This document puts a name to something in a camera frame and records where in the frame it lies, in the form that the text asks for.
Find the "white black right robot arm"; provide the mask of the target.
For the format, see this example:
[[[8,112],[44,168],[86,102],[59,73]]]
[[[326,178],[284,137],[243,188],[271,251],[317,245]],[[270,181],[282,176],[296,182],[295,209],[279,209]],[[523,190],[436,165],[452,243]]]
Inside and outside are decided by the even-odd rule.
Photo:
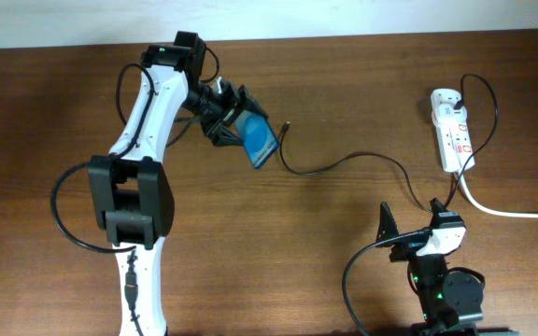
[[[431,200],[430,224],[400,233],[386,203],[380,204],[375,241],[390,249],[389,260],[405,262],[424,321],[411,327],[414,335],[476,335],[483,319],[485,277],[476,271],[449,268],[446,257],[460,248],[466,233],[461,216]]]

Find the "blue smartphone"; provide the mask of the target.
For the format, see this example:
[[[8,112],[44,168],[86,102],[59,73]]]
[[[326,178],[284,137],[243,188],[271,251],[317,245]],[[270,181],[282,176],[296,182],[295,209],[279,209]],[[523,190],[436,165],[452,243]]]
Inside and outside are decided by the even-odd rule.
[[[261,115],[244,110],[234,127],[254,169],[260,169],[279,148],[275,132]]]

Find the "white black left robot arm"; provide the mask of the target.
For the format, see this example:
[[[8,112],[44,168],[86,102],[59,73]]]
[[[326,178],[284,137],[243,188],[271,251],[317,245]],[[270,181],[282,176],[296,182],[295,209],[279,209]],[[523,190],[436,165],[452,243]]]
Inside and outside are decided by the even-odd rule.
[[[163,169],[177,112],[194,115],[214,146],[242,147],[256,169],[279,147],[268,116],[244,86],[201,78],[209,49],[196,33],[141,56],[141,86],[131,116],[108,156],[92,157],[88,173],[95,217],[120,273],[122,335],[164,335],[161,259],[175,216]]]

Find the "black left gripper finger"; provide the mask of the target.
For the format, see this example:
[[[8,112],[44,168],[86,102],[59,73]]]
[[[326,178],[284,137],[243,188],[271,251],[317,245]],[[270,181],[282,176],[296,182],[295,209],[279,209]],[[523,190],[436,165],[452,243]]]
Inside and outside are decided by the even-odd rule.
[[[206,125],[205,136],[211,141],[212,145],[215,147],[242,147],[244,145],[243,140],[238,135],[232,133],[222,123]]]
[[[241,85],[238,89],[239,102],[237,106],[242,111],[247,111],[263,118],[267,118],[265,110],[261,107],[260,103],[250,94],[245,85]]]

